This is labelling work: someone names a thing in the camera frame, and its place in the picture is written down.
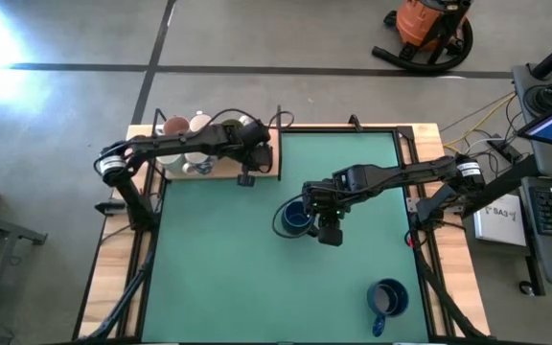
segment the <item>green table surface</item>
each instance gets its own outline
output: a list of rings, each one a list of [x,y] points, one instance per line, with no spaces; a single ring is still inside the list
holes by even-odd
[[[284,133],[282,181],[175,181],[163,217],[149,289],[145,342],[427,342],[402,189],[353,206],[344,243],[272,233],[276,208],[309,180],[354,164],[397,165],[390,133]],[[407,311],[381,337],[366,290],[394,278]]]

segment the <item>blue mug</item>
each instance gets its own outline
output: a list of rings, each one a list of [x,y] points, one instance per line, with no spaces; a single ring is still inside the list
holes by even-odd
[[[285,207],[282,214],[283,228],[291,235],[299,235],[314,223],[314,217],[304,212],[302,201],[293,201]]]
[[[395,279],[383,279],[373,283],[366,294],[368,307],[376,315],[372,334],[380,336],[385,318],[402,315],[408,309],[408,291]]]

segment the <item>gray floor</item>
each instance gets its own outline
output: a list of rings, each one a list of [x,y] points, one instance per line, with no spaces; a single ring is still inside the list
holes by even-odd
[[[166,2],[0,1],[0,63],[148,64]],[[393,69],[369,51],[379,43],[397,51],[397,37],[381,20],[400,2],[179,0],[159,61]],[[475,43],[460,71],[507,72],[552,50],[552,1],[476,1],[470,19]],[[15,332],[18,344],[72,335],[104,221],[93,205],[109,193],[90,165],[102,147],[124,137],[144,76],[0,71],[0,217],[50,234],[43,247],[18,246],[23,262],[9,267],[0,287],[0,325]],[[444,127],[510,91],[505,79],[159,73],[141,122],[157,106],[186,116],[236,106],[267,119],[281,104],[299,123],[343,122],[355,113],[364,122]],[[511,109],[516,114],[518,105]],[[457,138],[481,116],[443,139]],[[482,128],[503,134],[503,111]],[[529,150],[523,141],[515,145]],[[493,335],[552,343],[552,286],[546,297],[522,296],[521,257],[477,241],[470,247]]]

